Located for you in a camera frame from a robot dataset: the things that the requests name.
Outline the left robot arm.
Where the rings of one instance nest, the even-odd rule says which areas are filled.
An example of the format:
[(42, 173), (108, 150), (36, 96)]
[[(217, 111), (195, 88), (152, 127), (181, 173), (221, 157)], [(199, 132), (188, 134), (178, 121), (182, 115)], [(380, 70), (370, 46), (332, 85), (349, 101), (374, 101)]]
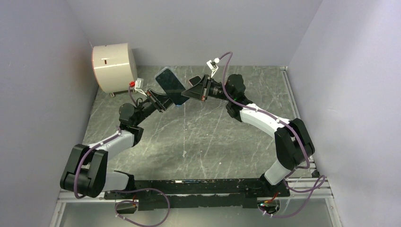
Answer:
[(173, 104), (167, 94), (151, 89), (146, 99), (136, 105), (124, 103), (119, 108), (117, 131), (106, 139), (90, 145), (77, 144), (70, 153), (60, 179), (60, 188), (73, 192), (77, 199), (95, 198), (102, 192), (116, 192), (131, 198), (136, 190), (134, 175), (107, 171), (109, 159), (136, 146), (144, 132), (139, 126), (155, 111), (165, 111)]

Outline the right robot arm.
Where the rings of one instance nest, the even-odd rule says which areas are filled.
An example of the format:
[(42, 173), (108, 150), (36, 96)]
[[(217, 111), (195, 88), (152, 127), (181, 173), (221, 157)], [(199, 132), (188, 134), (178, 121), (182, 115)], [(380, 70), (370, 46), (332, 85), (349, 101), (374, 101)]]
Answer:
[(239, 122), (248, 123), (274, 139), (277, 159), (262, 174), (260, 190), (272, 196), (286, 176), (314, 154), (315, 148), (304, 122), (295, 118), (288, 120), (260, 109), (245, 96), (242, 75), (232, 74), (226, 84), (216, 82), (209, 75), (190, 79), (193, 86), (182, 96), (206, 101), (208, 97), (227, 100), (227, 113)]

